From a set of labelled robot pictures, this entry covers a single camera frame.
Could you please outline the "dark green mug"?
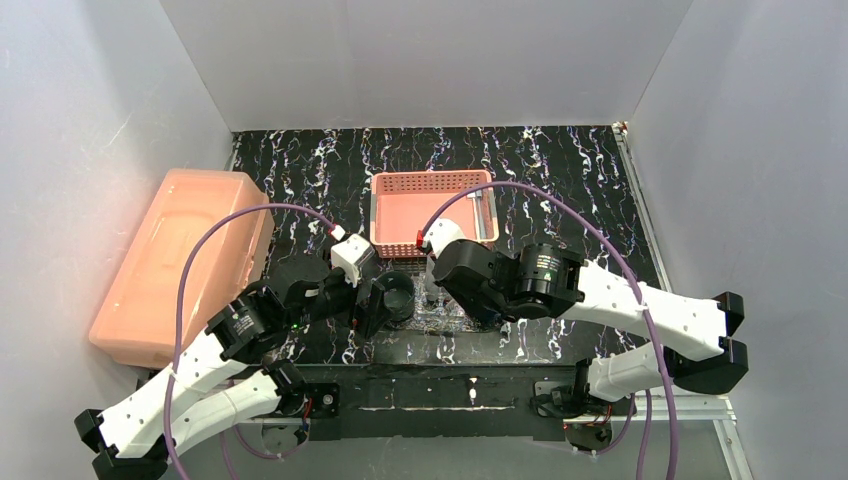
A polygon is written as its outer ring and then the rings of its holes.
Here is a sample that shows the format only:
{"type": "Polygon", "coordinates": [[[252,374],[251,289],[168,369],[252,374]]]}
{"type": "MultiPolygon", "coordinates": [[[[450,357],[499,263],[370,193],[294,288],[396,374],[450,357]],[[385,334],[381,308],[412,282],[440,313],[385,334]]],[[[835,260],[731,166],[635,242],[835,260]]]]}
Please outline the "dark green mug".
{"type": "Polygon", "coordinates": [[[401,323],[413,316],[415,310],[415,284],[412,278],[399,271],[384,273],[378,278],[383,286],[383,304],[388,322],[401,323]]]}

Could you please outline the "clear textured oval tray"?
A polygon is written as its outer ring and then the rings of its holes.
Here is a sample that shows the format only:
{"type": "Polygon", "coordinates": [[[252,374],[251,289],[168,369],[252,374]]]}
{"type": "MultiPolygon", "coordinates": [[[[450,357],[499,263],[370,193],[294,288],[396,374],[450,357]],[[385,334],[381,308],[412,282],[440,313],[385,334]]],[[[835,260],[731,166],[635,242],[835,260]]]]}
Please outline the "clear textured oval tray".
{"type": "Polygon", "coordinates": [[[447,291],[441,289],[441,302],[435,309],[427,309],[423,289],[426,272],[412,275],[415,284],[415,310],[413,316],[401,323],[390,323],[394,330],[411,330],[430,333],[488,333],[499,331],[504,320],[481,321],[470,317],[447,291]]]}

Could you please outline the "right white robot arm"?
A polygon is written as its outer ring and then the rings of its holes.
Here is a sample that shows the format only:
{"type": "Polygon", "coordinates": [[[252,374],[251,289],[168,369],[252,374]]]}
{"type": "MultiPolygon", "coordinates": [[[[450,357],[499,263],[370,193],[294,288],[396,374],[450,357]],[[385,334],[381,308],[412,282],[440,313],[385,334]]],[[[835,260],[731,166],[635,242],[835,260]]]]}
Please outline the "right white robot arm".
{"type": "Polygon", "coordinates": [[[740,296],[696,299],[630,283],[581,255],[538,243],[508,256],[460,239],[434,252],[434,282],[486,325],[540,318],[583,321],[646,339],[634,350],[583,361],[571,390],[579,401],[615,402],[669,382],[708,395],[730,392],[749,371],[733,339],[740,296]]]}

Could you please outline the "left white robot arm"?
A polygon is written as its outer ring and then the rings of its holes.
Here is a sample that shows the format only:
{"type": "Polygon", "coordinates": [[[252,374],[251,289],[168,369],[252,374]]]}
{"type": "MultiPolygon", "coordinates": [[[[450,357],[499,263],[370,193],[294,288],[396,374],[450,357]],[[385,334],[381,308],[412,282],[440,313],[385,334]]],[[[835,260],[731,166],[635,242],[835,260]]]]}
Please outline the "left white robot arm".
{"type": "Polygon", "coordinates": [[[308,409],[312,388],[289,360],[278,360],[218,393],[220,383],[286,342],[291,331],[333,319],[365,337],[383,320],[365,306],[380,274],[369,254],[350,266],[305,256],[250,283],[213,316],[179,356],[122,402],[74,420],[95,454],[99,479],[158,479],[203,440],[285,406],[308,409]]]}

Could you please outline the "white toothpaste tube blue cap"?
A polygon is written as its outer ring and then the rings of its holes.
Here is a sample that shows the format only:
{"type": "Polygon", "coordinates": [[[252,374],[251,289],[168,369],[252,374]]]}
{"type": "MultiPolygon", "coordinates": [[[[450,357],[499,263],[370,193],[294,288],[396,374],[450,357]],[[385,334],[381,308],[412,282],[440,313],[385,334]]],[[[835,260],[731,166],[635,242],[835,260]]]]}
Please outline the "white toothpaste tube blue cap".
{"type": "Polygon", "coordinates": [[[427,309],[435,309],[441,302],[441,289],[435,284],[434,278],[426,274],[423,289],[425,292],[425,305],[427,309]]]}

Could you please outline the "pink perforated plastic basket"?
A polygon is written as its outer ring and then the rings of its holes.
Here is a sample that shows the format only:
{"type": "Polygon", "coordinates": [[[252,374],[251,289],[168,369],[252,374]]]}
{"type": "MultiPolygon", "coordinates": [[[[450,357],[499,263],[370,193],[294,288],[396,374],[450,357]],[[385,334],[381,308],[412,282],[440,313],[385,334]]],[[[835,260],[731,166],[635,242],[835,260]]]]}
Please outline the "pink perforated plastic basket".
{"type": "MultiPolygon", "coordinates": [[[[383,259],[419,258],[416,248],[418,231],[436,210],[453,195],[492,180],[491,174],[478,170],[441,170],[378,173],[371,179],[369,238],[383,259]]],[[[481,242],[492,247],[500,236],[494,191],[491,206],[497,220],[494,242],[481,242]]],[[[452,204],[443,218],[460,225],[465,235],[477,240],[472,202],[466,197],[452,204]]]]}

